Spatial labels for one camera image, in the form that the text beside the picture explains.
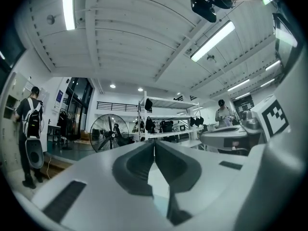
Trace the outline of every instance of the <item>shoe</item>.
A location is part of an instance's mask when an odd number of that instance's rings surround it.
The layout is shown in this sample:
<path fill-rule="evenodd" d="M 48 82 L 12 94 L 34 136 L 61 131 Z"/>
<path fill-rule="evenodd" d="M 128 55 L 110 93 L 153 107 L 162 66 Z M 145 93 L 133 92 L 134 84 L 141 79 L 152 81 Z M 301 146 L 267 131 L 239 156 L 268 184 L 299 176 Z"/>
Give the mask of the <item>shoe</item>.
<path fill-rule="evenodd" d="M 36 177 L 36 179 L 38 180 L 39 183 L 42 183 L 42 182 L 43 182 L 42 176 L 38 176 L 38 177 Z"/>
<path fill-rule="evenodd" d="M 23 185 L 24 185 L 24 187 L 36 189 L 36 185 L 34 185 L 33 181 L 24 180 Z"/>

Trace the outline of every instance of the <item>ceiling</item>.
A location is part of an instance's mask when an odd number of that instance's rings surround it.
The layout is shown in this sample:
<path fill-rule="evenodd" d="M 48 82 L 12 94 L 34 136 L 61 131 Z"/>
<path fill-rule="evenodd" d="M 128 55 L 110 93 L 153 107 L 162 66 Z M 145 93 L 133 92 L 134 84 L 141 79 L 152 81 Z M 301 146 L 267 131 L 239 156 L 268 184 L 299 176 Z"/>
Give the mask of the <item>ceiling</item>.
<path fill-rule="evenodd" d="M 280 73 L 278 67 L 265 71 L 276 60 L 276 9 L 261 0 L 215 8 L 214 24 L 195 14 L 190 0 L 75 0 L 77 28 L 71 31 L 62 0 L 29 0 L 27 8 L 29 35 L 54 76 L 97 79 L 104 91 L 116 82 L 126 93 L 136 90 L 125 85 L 135 85 L 207 99 L 250 78 L 229 93 L 233 98 Z M 53 25 L 46 20 L 50 14 Z M 190 55 L 228 20 L 235 30 L 207 54 L 214 60 L 192 61 Z"/>

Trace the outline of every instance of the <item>wall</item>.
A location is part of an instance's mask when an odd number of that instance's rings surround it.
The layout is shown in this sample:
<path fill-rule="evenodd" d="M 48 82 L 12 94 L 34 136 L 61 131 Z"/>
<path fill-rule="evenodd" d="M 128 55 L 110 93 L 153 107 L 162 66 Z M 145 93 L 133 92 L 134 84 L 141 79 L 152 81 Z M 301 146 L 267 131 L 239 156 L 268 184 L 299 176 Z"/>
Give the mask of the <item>wall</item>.
<path fill-rule="evenodd" d="M 274 84 L 272 84 L 268 87 L 264 87 L 256 92 L 251 93 L 251 97 L 252 97 L 252 100 L 254 101 L 254 105 L 256 106 L 263 99 L 273 94 L 276 88 L 277 87 Z"/>
<path fill-rule="evenodd" d="M 66 81 L 70 78 L 52 77 L 51 72 L 40 59 L 34 48 L 28 49 L 22 55 L 14 66 L 13 71 L 22 74 L 27 79 L 31 77 L 30 82 L 33 85 L 37 86 L 39 89 L 44 88 L 49 92 L 48 102 L 44 104 L 46 110 L 43 114 L 44 128 L 41 133 L 43 151 L 47 151 L 47 144 L 45 142 L 43 143 L 43 141 L 47 140 L 48 122 L 50 121 L 50 125 L 57 125 L 60 109 L 56 108 L 54 104 L 59 90 L 65 94 L 68 86 Z M 60 107 L 63 102 L 64 94 L 60 102 Z"/>
<path fill-rule="evenodd" d="M 96 89 L 92 92 L 90 105 L 88 109 L 88 116 L 86 122 L 86 131 L 90 131 L 93 122 L 96 120 L 96 115 L 115 114 L 121 116 L 133 116 L 137 117 L 137 112 L 126 112 L 126 111 L 111 111 L 111 110 L 97 110 L 97 102 L 107 103 L 124 103 L 138 105 L 139 101 L 143 98 L 142 95 L 128 95 L 121 93 L 105 92 L 100 94 Z M 153 115 L 173 115 L 182 112 L 178 109 L 166 109 L 166 108 L 152 108 Z"/>

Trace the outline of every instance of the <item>black railing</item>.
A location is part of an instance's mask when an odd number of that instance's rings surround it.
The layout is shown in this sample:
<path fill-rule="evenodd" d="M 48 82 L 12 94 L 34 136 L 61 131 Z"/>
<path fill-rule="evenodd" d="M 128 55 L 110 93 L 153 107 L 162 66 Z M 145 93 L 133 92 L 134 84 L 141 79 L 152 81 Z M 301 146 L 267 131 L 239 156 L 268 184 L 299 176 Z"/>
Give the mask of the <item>black railing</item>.
<path fill-rule="evenodd" d="M 138 112 L 138 105 L 125 104 L 125 103 L 97 102 L 96 109 Z"/>

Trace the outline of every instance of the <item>person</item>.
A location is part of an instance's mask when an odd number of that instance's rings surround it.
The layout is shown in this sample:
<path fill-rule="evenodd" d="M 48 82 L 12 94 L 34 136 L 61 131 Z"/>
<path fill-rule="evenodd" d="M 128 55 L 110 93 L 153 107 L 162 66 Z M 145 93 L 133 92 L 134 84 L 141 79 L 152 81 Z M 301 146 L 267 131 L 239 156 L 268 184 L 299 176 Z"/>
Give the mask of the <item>person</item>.
<path fill-rule="evenodd" d="M 33 103 L 33 107 L 36 108 L 38 106 L 38 95 L 39 95 L 39 89 L 38 87 L 33 87 L 31 90 L 31 95 L 30 98 Z M 33 179 L 30 174 L 30 164 L 28 161 L 28 157 L 26 154 L 26 140 L 27 137 L 24 134 L 23 131 L 23 119 L 27 116 L 27 113 L 31 110 L 28 99 L 24 99 L 21 101 L 20 105 L 18 106 L 16 112 L 15 112 L 15 119 L 20 120 L 20 128 L 19 128 L 19 153 L 20 153 L 20 160 L 21 160 L 21 165 L 23 168 L 23 171 L 25 173 L 25 180 L 23 181 L 23 185 L 25 187 L 29 187 L 31 189 L 35 189 L 36 186 L 33 182 Z M 42 120 L 42 114 L 43 114 L 43 109 L 42 107 L 39 110 L 39 115 L 40 119 Z M 34 169 L 34 175 L 37 178 L 38 182 L 43 182 L 40 170 L 35 168 Z"/>
<path fill-rule="evenodd" d="M 232 121 L 234 119 L 234 114 L 233 111 L 225 105 L 225 101 L 222 99 L 218 101 L 218 105 L 220 108 L 216 111 L 215 121 L 219 121 L 219 128 L 224 128 L 227 126 L 225 118 L 230 116 Z"/>

